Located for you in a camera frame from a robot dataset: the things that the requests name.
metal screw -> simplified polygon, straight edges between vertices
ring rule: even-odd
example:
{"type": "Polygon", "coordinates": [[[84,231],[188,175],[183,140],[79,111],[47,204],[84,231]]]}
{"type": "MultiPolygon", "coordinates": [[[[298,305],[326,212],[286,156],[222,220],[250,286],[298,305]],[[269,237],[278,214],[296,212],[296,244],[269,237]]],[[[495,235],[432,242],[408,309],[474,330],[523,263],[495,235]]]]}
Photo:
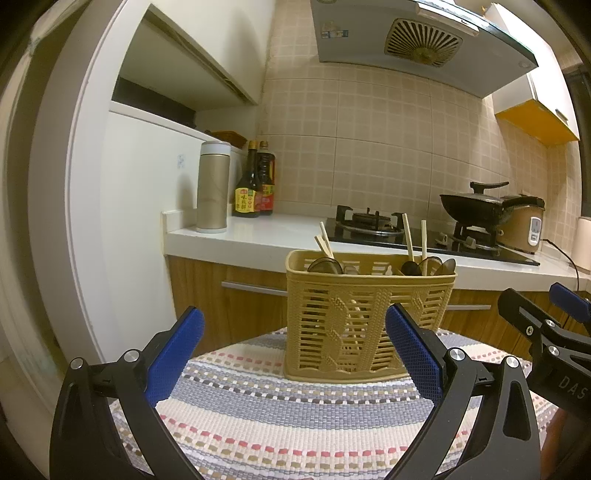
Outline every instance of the metal screw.
{"type": "Polygon", "coordinates": [[[511,368],[517,368],[519,366],[519,360],[517,360],[514,356],[505,357],[505,362],[507,362],[507,365],[509,365],[511,368]]]}
{"type": "Polygon", "coordinates": [[[129,352],[125,352],[123,356],[123,360],[129,362],[130,364],[135,362],[139,358],[139,352],[137,350],[130,350],[129,352]]]}
{"type": "Polygon", "coordinates": [[[458,361],[464,360],[466,358],[464,351],[460,350],[459,348],[452,348],[449,352],[449,356],[458,361]]]}
{"type": "Polygon", "coordinates": [[[70,362],[70,368],[72,370],[78,370],[79,368],[82,368],[82,365],[84,365],[84,360],[82,360],[82,358],[75,358],[70,362]]]}

black frying pan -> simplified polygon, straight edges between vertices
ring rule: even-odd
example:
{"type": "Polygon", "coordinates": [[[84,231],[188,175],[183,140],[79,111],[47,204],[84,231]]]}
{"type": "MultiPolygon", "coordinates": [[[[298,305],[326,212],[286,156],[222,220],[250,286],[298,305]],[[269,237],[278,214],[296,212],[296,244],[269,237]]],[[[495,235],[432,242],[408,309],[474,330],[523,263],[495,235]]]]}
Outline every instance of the black frying pan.
{"type": "Polygon", "coordinates": [[[478,226],[487,230],[494,230],[498,225],[505,223],[516,207],[544,207],[544,201],[538,197],[497,198],[484,194],[485,189],[498,189],[506,185],[509,185],[508,181],[502,183],[471,181],[470,188],[474,193],[440,195],[441,203],[455,221],[464,226],[478,226]]]}

thermos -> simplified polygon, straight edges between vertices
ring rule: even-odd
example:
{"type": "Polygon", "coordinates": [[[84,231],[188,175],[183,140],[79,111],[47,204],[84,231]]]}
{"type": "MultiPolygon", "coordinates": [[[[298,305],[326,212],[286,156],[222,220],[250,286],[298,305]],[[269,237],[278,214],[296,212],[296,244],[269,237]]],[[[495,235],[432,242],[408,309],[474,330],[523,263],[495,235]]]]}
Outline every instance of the thermos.
{"type": "Polygon", "coordinates": [[[211,141],[201,145],[197,181],[197,225],[203,233],[226,231],[230,144],[211,141]]]}

blue gripper pad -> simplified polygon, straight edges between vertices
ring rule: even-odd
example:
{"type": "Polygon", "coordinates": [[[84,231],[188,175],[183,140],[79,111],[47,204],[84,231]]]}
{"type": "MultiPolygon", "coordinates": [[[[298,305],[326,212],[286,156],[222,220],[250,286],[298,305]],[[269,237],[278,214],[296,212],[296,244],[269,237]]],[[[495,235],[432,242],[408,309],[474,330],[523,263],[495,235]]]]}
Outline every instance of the blue gripper pad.
{"type": "Polygon", "coordinates": [[[203,336],[205,320],[200,310],[186,314],[148,369],[145,396],[153,407],[166,400],[173,391],[191,354],[203,336]]]}
{"type": "Polygon", "coordinates": [[[386,312],[386,332],[418,392],[437,406],[443,398],[445,379],[446,348],[441,340],[434,332],[418,327],[399,303],[386,312]]]}
{"type": "Polygon", "coordinates": [[[550,287],[550,301],[579,323],[591,322],[591,304],[564,285],[555,283],[550,287]]]}

pan handle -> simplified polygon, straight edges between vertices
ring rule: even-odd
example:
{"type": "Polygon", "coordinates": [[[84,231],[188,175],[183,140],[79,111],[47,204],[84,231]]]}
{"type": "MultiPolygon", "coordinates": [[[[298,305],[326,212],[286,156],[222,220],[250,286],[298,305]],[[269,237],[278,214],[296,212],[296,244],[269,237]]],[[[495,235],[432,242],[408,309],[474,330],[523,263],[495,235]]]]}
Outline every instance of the pan handle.
{"type": "Polygon", "coordinates": [[[503,200],[503,209],[520,207],[520,206],[534,206],[544,208],[544,201],[538,197],[520,196],[507,200],[503,200]]]}
{"type": "Polygon", "coordinates": [[[470,188],[474,190],[474,193],[484,193],[488,189],[500,189],[509,185],[508,181],[502,181],[501,183],[478,183],[477,181],[470,182],[470,188]]]}

